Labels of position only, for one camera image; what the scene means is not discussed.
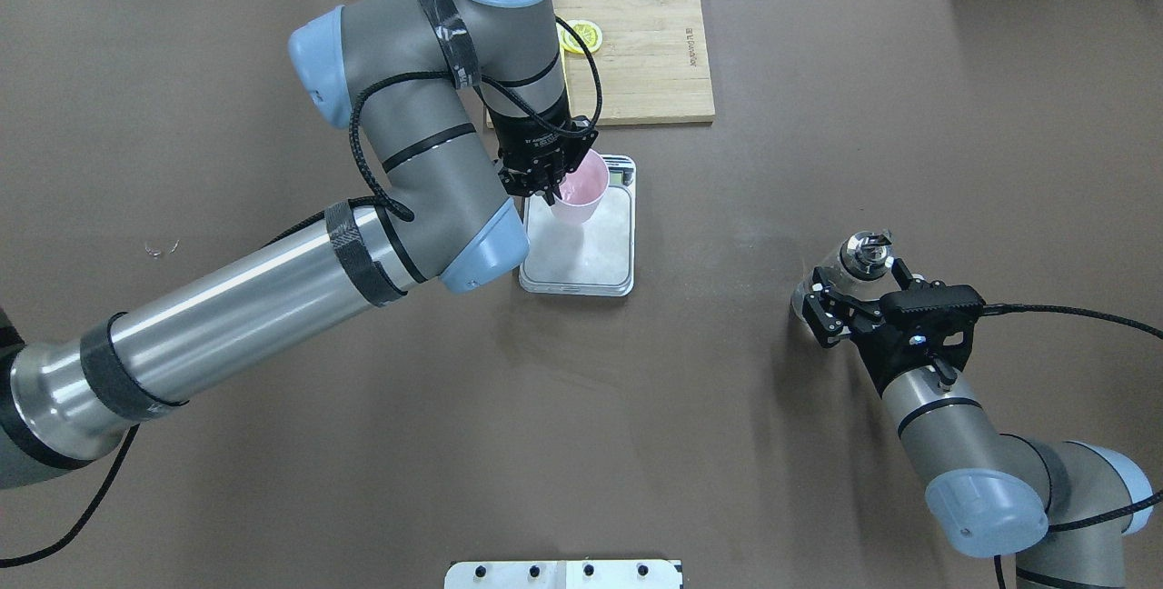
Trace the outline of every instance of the black cable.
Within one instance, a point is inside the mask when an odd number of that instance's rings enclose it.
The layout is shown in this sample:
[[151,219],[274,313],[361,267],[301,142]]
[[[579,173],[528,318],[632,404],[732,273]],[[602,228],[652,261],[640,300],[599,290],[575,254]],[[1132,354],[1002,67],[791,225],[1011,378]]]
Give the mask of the black cable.
[[1059,523],[1050,526],[1050,532],[1066,532],[1070,530],[1080,530],[1083,527],[1090,527],[1092,525],[1098,525],[1100,523],[1106,523],[1108,520],[1120,519],[1122,517],[1128,517],[1135,512],[1146,510],[1153,505],[1157,505],[1163,502],[1163,490],[1151,494],[1147,498],[1139,501],[1136,503],[1130,503],[1129,505],[1119,508],[1116,510],[1111,510],[1110,512],[1103,512],[1101,515],[1093,515],[1084,519],[1071,520],[1066,523]]
[[993,305],[986,305],[982,315],[998,317],[1001,314],[1013,314],[1022,312],[1043,312],[1049,314],[1071,314],[1075,317],[1087,317],[1087,319],[1098,319],[1100,321],[1110,321],[1112,324],[1119,324],[1121,326],[1132,327],[1135,328],[1136,331],[1142,331],[1149,335],[1163,339],[1163,331],[1148,326],[1147,324],[1140,322],[1134,319],[1127,319],[1126,317],[1116,317],[1114,314],[1107,314],[1106,312],[1096,312],[1093,310],[1083,310],[1080,307],[1063,307],[1061,305],[1022,305],[1020,303],[1014,303],[1014,304],[998,303]]
[[998,576],[998,589],[1006,589],[1006,576],[1001,574],[1001,555],[993,555],[993,573]]
[[[1100,321],[1110,321],[1112,324],[1119,324],[1121,326],[1127,326],[1129,328],[1135,328],[1136,331],[1144,332],[1157,339],[1163,339],[1163,331],[1160,328],[1148,326],[1141,321],[1128,319],[1126,317],[1118,317],[1115,314],[1107,314],[1106,312],[1096,312],[1093,310],[1083,310],[1080,307],[1063,307],[1061,305],[1022,305],[1022,304],[1005,304],[998,303],[993,305],[986,305],[982,315],[984,317],[998,317],[1001,314],[1014,314],[1022,312],[1042,312],[1049,314],[1070,314],[1073,317],[1087,317],[1087,319],[1098,319]],[[1072,520],[1068,523],[1059,523],[1050,526],[1050,532],[1065,532],[1070,530],[1078,530],[1080,527],[1090,527],[1092,525],[1098,525],[1100,523],[1106,523],[1108,520],[1119,519],[1126,516],[1130,516],[1140,510],[1146,510],[1151,505],[1157,505],[1163,502],[1163,490],[1156,491],[1143,498],[1142,501],[1130,503],[1129,505],[1119,508],[1116,510],[1111,510],[1110,512],[1103,512],[1101,515],[1096,515],[1093,517],[1087,517],[1084,519]]]
[[72,540],[76,539],[78,534],[80,534],[81,528],[85,527],[85,524],[88,523],[88,519],[93,517],[93,512],[95,512],[97,508],[100,506],[101,501],[105,499],[105,494],[108,494],[109,488],[113,487],[113,481],[117,477],[117,471],[121,470],[122,462],[126,461],[126,454],[129,453],[129,445],[134,442],[134,437],[137,437],[138,427],[141,427],[141,424],[133,426],[131,428],[129,428],[129,432],[126,433],[126,439],[121,442],[121,449],[117,450],[117,456],[113,460],[113,466],[110,466],[109,471],[105,474],[105,482],[101,483],[101,488],[97,490],[97,496],[93,496],[92,501],[88,503],[88,506],[85,508],[85,511],[80,515],[80,518],[77,519],[76,525],[72,526],[72,530],[70,530],[65,535],[63,535],[62,539],[58,540],[56,544],[47,548],[41,548],[35,553],[29,553],[27,555],[21,555],[17,558],[0,559],[0,568],[13,568],[17,566],[30,565],[33,562],[38,562],[49,555],[58,553],[62,548],[72,542]]

